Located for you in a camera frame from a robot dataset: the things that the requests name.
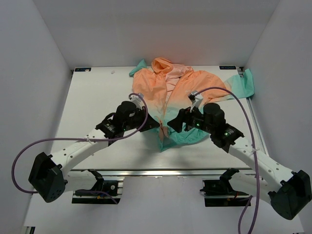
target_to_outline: teal fabric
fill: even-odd
[[[244,77],[239,75],[228,78],[224,83],[231,87],[231,91],[238,98],[248,98],[254,95],[254,79],[249,69],[243,73]],[[227,99],[233,99],[231,95],[226,96]]]
[[[231,91],[238,97],[238,98],[247,98],[254,94],[254,80],[253,76],[249,69],[247,69],[243,73],[244,77],[240,77],[239,75],[235,75],[227,79],[224,83],[229,85],[231,87]],[[233,99],[231,95],[226,96],[226,99]],[[171,119],[165,119],[164,126],[167,126],[167,121],[170,121]],[[158,145],[160,148],[160,151],[165,151],[169,148],[172,148],[174,146],[180,145],[180,144],[195,144],[199,141],[205,139],[208,137],[208,133],[193,128],[192,130],[186,132],[184,131],[185,124],[183,125],[183,130],[181,133],[177,133],[172,128],[168,127],[168,136],[170,138],[165,137],[164,141],[161,142],[161,140],[158,138]],[[161,131],[160,128],[158,129],[152,129],[151,131],[155,132],[159,135],[159,131]]]
[[[129,72],[129,76],[133,77],[135,75],[135,73],[138,72],[139,70],[141,70],[142,68],[147,68],[146,62],[144,59],[142,59],[141,62],[138,63],[138,65],[136,66],[135,69],[133,69],[131,72]]]

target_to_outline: white tabletop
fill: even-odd
[[[218,66],[194,66],[216,74],[223,81],[237,70],[220,70]],[[90,72],[74,72],[57,137],[82,137],[100,123],[106,115],[115,112],[122,101],[132,92],[133,67],[92,68]],[[252,122],[256,146],[260,141],[256,134],[247,100],[241,99]],[[226,120],[250,138],[250,132],[242,110],[235,100],[219,102]],[[213,145],[209,138],[193,145],[180,145],[160,152],[156,135],[149,132],[118,141],[84,160],[75,169],[215,169],[247,168],[237,158],[228,155]],[[71,142],[57,141],[53,151],[58,151]]]

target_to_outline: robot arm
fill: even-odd
[[[66,191],[96,188],[99,183],[103,184],[98,172],[92,169],[71,170],[95,152],[122,139],[124,132],[131,129],[143,132],[156,127],[159,123],[150,115],[146,118],[146,109],[141,107],[141,99],[135,96],[130,101],[122,102],[116,113],[109,114],[85,136],[85,141],[77,141],[51,155],[37,155],[28,181],[46,202],[56,200]]]
[[[202,102],[201,95],[189,95],[192,106],[180,109],[177,117],[168,122],[178,133],[185,128],[201,129],[210,133],[212,142],[225,152],[245,162],[255,170],[254,151],[243,133],[226,123],[224,112],[216,103],[208,103],[203,107],[203,114],[198,107]],[[293,172],[262,151],[257,151],[260,181],[260,199],[272,205],[277,213],[285,219],[293,219],[300,210],[312,199],[310,177],[304,172]],[[220,181],[227,191],[242,191],[252,196],[256,195],[256,179],[245,175],[237,169],[228,169]]]

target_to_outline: black mount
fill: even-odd
[[[133,102],[123,101],[117,107],[116,113],[111,113],[105,117],[96,126],[96,129],[104,132],[105,137],[109,139],[122,137],[125,131],[139,128],[144,122],[145,116],[145,107],[139,109]],[[148,114],[147,121],[140,132],[157,127],[159,127],[159,123]],[[28,181],[38,191],[45,202],[52,202],[61,196],[65,191],[65,185],[68,183],[63,177],[61,171],[62,166],[56,165],[51,159],[52,157],[52,155],[48,156],[44,152],[37,155],[28,178]]]
[[[240,191],[235,191],[229,183],[238,169],[228,169],[220,179],[204,180],[204,187],[200,190],[205,195],[205,207],[229,207],[229,206],[246,206],[248,194]]]
[[[216,103],[204,105],[203,114],[197,107],[194,107],[192,112],[190,111],[190,107],[180,109],[177,117],[168,122],[168,126],[180,133],[185,123],[185,131],[197,128],[210,133],[212,142],[227,153],[236,139],[244,137],[242,132],[226,123],[224,112]]]
[[[116,113],[110,113],[105,119],[96,126],[105,133],[105,137],[109,139],[122,137],[124,132],[131,129],[137,129],[141,126],[145,119],[145,107],[139,109],[131,101],[123,101],[117,107]],[[155,121],[149,114],[147,121],[140,132],[144,132],[153,128],[158,128],[159,123]]]
[[[91,172],[95,178],[96,183],[94,186],[90,189],[90,191],[101,191],[101,192],[109,192],[110,196],[117,196],[117,190],[118,190],[118,181],[117,180],[104,180],[103,176],[97,172],[94,169],[89,169],[89,172]],[[92,193],[85,193],[80,192],[79,190],[75,191],[75,195],[77,196],[94,196]]]

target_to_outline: garment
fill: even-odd
[[[136,66],[136,68],[134,68],[131,72],[129,72],[129,76],[130,76],[130,77],[133,77],[134,74],[135,74],[136,72],[138,72],[139,70],[141,70],[142,68],[147,68],[146,62],[145,62],[144,59],[142,59],[142,60],[138,63],[138,65]]]
[[[243,77],[235,75],[224,82],[225,86],[230,87],[238,98],[248,98],[254,95],[254,78],[249,69],[243,72]],[[225,100],[233,99],[231,95],[223,97]]]
[[[159,146],[165,150],[177,144],[196,143],[207,136],[206,132],[192,129],[188,132],[175,132],[167,122],[177,116],[181,108],[191,106],[188,94],[191,91],[207,87],[226,87],[222,80],[206,71],[194,71],[190,66],[172,64],[164,58],[152,62],[154,72],[142,68],[134,75],[133,91],[142,93],[148,105],[149,114],[161,125],[156,131],[159,135]],[[228,93],[222,90],[209,90],[202,93],[200,108],[208,102],[221,100]]]

